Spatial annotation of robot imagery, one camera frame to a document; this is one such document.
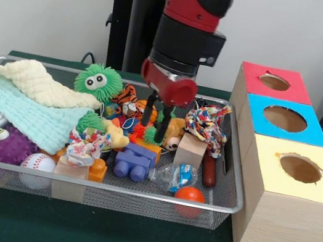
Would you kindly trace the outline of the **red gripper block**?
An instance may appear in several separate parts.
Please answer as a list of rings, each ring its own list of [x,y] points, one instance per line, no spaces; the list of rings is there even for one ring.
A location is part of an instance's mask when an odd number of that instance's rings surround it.
[[[160,112],[161,119],[154,136],[154,141],[161,143],[168,129],[174,106],[185,106],[191,103],[195,99],[198,86],[193,78],[168,72],[154,64],[150,59],[146,59],[143,62],[141,75],[146,84],[156,91],[147,99],[141,124],[145,127],[148,125],[150,116],[152,115],[153,105],[158,97],[167,105]]]

